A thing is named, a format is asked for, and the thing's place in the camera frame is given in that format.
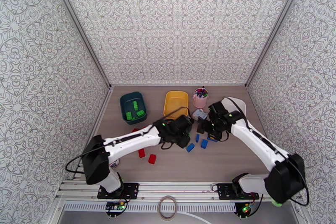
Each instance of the wall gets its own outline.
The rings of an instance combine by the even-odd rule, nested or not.
[[[243,84],[284,3],[71,1],[113,84]]]
[[[0,222],[45,223],[107,86],[60,0],[0,0]]]
[[[335,17],[336,0],[297,0],[249,87],[269,138],[305,161],[313,223],[336,223]]]

